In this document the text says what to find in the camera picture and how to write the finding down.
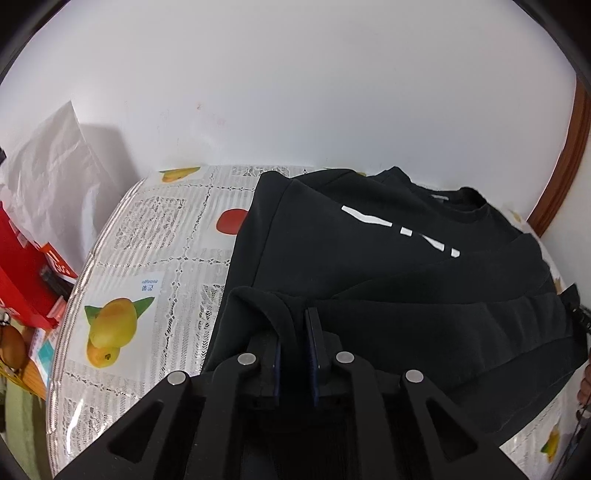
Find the red fruit print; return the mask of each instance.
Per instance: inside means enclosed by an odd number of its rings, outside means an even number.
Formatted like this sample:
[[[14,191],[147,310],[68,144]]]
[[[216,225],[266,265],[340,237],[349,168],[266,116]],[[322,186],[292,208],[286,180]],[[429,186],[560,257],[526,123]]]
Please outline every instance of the red fruit print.
[[[227,235],[236,235],[247,213],[248,210],[241,208],[226,210],[217,219],[216,230]]]

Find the mango print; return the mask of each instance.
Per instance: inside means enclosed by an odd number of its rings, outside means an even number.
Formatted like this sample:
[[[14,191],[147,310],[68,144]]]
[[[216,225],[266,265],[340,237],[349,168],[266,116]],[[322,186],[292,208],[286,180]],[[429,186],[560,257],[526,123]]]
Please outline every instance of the mango print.
[[[131,301],[114,299],[103,307],[86,305],[84,311],[90,324],[86,357],[96,368],[110,367],[119,357],[119,350],[130,343],[138,328],[138,318],[154,297]]]

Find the white print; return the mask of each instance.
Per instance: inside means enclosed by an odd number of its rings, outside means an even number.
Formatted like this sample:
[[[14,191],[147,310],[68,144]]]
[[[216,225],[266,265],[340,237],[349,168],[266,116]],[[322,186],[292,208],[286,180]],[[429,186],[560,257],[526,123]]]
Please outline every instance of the white print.
[[[354,208],[347,207],[346,205],[343,205],[341,207],[341,210],[343,210],[344,212],[348,213],[349,215],[355,217],[357,220],[359,220],[363,223],[372,223],[374,225],[392,226],[392,222],[388,222],[387,220],[384,220],[383,218],[376,217],[373,215],[365,215],[364,213],[358,212]],[[412,236],[413,231],[410,228],[406,228],[403,226],[400,229],[400,234],[405,235],[405,236]],[[445,245],[442,244],[441,242],[439,242],[438,240],[435,240],[435,239],[431,238],[430,236],[423,235],[422,233],[419,233],[419,235],[422,236],[427,242],[429,242],[429,244],[433,248],[437,248],[441,252],[443,252],[445,250]],[[457,258],[460,256],[460,251],[456,250],[455,248],[452,248],[451,255],[453,258]]]
[[[357,220],[360,220],[363,223],[373,223],[374,225],[392,226],[392,222],[388,222],[387,220],[383,220],[379,217],[374,217],[373,215],[364,215],[363,213],[358,212],[354,208],[347,207],[346,205],[343,205],[341,210],[347,212],[351,216],[354,216]]]
[[[421,235],[427,242],[429,242],[432,246],[434,246],[435,248],[437,248],[438,250],[441,250],[442,252],[445,250],[445,245],[443,245],[441,242],[438,242],[437,240],[433,240],[433,238],[427,236],[427,235]]]

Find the black fabric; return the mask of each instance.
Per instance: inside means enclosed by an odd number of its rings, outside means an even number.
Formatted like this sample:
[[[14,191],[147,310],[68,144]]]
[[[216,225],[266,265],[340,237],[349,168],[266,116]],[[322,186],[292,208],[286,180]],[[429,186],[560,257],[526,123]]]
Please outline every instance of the black fabric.
[[[537,241],[475,190],[431,192],[397,168],[368,178],[350,170],[261,176],[205,370],[271,327],[282,388],[297,389],[310,306],[324,330],[376,369],[423,371],[497,443],[535,417],[586,357]]]

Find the fruit print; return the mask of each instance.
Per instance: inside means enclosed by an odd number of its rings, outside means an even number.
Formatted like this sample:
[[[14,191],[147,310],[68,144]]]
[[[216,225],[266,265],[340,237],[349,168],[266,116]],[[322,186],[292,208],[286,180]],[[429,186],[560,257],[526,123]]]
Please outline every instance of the fruit print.
[[[119,351],[130,343],[138,327],[138,318],[145,312],[154,297],[137,301],[120,298],[106,303],[103,307],[86,305],[84,311],[90,324],[86,357],[96,368],[113,365],[119,358]]]
[[[199,171],[200,168],[201,167],[175,168],[174,170],[161,170],[160,173],[163,173],[162,181],[164,183],[171,183],[183,179],[187,175],[191,175],[191,173]]]
[[[247,210],[241,208],[226,210],[217,219],[216,230],[227,235],[236,235],[247,213]]]

